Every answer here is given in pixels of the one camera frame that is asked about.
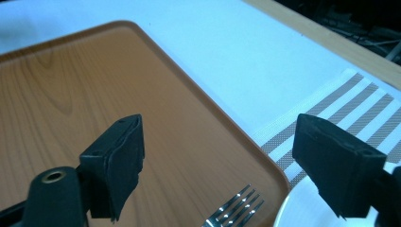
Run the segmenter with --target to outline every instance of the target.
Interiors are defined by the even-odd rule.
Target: brown tray
[[[201,226],[251,183],[270,226],[283,172],[137,25],[114,22],[0,56],[0,210],[126,115],[144,120],[140,183],[114,226]],[[112,226],[90,219],[91,226]]]

